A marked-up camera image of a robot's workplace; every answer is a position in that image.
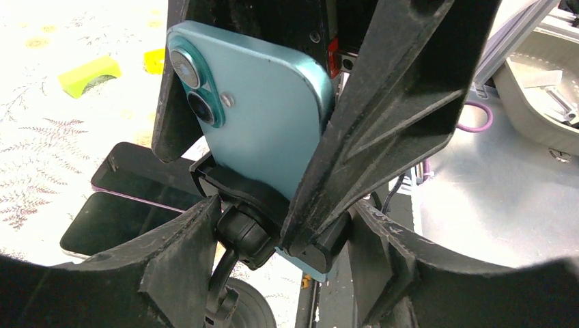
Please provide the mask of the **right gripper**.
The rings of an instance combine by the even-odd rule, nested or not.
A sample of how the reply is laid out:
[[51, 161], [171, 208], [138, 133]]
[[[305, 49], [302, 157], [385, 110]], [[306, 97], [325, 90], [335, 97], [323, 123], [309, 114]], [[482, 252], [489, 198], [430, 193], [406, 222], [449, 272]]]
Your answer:
[[448, 144], [499, 5], [188, 1], [189, 20], [301, 51], [327, 72], [353, 68], [290, 204], [281, 235], [289, 255]]

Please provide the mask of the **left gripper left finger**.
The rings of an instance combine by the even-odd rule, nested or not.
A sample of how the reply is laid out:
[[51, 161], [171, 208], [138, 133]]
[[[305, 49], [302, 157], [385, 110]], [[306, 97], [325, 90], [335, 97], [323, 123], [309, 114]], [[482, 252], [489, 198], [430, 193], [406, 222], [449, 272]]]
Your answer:
[[80, 264], [1, 258], [2, 327], [202, 327], [216, 196]]

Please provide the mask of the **black tripod stand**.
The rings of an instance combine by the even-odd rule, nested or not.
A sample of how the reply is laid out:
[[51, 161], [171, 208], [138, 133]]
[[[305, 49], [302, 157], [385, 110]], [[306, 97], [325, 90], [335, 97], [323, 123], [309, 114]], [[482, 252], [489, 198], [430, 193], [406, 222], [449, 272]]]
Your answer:
[[205, 327], [229, 327], [237, 309], [265, 314], [265, 308], [252, 309], [242, 300], [250, 293], [235, 287], [230, 275], [237, 262], [254, 271], [280, 250], [288, 199], [262, 182], [217, 164], [210, 153], [191, 165], [190, 174], [200, 194], [217, 195], [225, 206], [214, 229], [225, 253], [210, 278]]

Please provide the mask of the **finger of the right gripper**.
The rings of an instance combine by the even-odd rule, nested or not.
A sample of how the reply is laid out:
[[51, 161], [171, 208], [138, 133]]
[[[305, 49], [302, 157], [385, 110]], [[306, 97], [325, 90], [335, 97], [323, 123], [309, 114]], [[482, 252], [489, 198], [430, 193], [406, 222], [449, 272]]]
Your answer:
[[[167, 28], [186, 19], [212, 24], [214, 6], [213, 1], [169, 1]], [[169, 50], [165, 49], [152, 152], [162, 162], [170, 163], [181, 157], [201, 136], [199, 123], [187, 104], [184, 88], [169, 61]]]

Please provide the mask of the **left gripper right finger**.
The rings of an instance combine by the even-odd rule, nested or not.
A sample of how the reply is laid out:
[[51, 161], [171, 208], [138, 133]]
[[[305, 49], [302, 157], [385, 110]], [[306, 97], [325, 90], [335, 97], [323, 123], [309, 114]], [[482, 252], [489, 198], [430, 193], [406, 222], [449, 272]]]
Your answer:
[[366, 201], [351, 214], [348, 253], [361, 326], [578, 326], [575, 257], [513, 269], [437, 245]]

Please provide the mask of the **purple-edged black phone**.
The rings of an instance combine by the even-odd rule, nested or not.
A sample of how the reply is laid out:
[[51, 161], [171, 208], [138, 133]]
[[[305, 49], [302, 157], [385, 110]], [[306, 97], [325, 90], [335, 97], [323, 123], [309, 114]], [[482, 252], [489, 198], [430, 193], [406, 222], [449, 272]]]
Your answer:
[[159, 161], [150, 148], [120, 142], [113, 146], [91, 178], [94, 189], [187, 210], [203, 199], [189, 167], [192, 160]]

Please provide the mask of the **teal phone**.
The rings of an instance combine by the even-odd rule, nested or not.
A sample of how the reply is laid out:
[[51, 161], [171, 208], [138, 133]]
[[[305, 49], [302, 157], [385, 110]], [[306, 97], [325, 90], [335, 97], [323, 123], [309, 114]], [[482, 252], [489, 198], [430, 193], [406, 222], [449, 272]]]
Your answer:
[[325, 69], [303, 52], [193, 20], [168, 29], [167, 49], [216, 163], [290, 206], [335, 103]]

